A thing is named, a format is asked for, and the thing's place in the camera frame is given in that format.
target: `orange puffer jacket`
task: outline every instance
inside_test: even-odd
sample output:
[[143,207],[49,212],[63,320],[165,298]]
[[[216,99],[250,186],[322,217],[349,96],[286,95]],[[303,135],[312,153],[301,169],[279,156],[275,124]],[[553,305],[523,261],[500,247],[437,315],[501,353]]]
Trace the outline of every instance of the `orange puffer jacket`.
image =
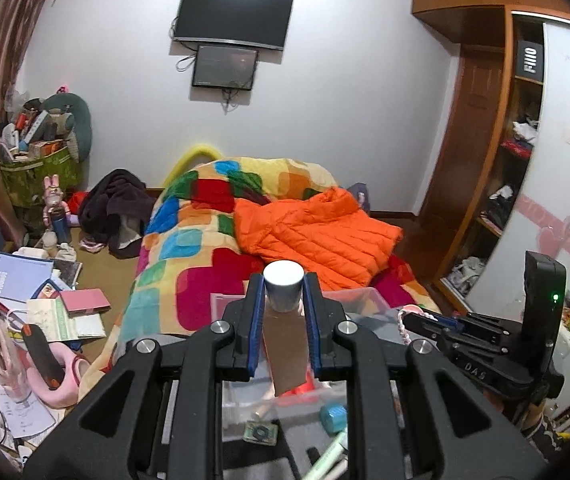
[[234,224],[245,253],[297,262],[318,274],[323,290],[369,285],[402,238],[401,228],[370,218],[349,191],[337,187],[309,200],[264,206],[239,198]]

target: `silver screw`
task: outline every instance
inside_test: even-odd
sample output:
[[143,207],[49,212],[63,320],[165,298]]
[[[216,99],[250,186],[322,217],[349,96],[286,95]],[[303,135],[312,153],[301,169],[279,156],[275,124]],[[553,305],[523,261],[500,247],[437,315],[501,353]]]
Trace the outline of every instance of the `silver screw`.
[[358,325],[353,321],[341,321],[338,323],[338,332],[342,332],[343,334],[353,334],[356,330],[358,330]]
[[136,343],[136,350],[138,350],[141,354],[151,354],[156,348],[156,341],[153,339],[141,339],[138,343]]
[[224,334],[229,330],[229,323],[223,319],[216,320],[211,325],[209,325],[209,329],[214,334]]
[[434,349],[433,345],[426,339],[415,339],[412,341],[412,348],[419,354],[428,354]]

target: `pink notebook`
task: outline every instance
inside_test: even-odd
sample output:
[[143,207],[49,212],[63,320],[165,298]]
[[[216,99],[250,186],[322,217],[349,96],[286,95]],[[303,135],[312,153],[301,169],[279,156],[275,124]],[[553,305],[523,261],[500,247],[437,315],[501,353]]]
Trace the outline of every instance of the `pink notebook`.
[[79,290],[61,290],[60,297],[68,312],[94,314],[109,309],[110,302],[100,288],[82,288]]

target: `wooden floor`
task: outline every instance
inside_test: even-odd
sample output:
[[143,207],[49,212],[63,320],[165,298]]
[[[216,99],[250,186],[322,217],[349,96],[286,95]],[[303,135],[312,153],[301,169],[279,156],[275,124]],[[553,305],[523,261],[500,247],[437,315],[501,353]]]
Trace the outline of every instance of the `wooden floor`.
[[431,285],[438,266],[451,243],[451,234],[437,228],[424,229],[418,219],[389,218],[381,219],[400,227],[404,237],[394,248],[394,254],[410,264],[418,282],[424,286],[443,314],[449,316],[454,311],[447,299]]

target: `wall-mounted television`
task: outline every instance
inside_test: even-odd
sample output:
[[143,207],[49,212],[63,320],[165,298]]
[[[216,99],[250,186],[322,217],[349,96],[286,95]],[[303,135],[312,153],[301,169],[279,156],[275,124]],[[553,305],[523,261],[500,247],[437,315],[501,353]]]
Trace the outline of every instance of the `wall-mounted television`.
[[294,0],[182,0],[174,40],[283,50]]
[[258,51],[236,46],[199,45],[192,86],[251,90]]

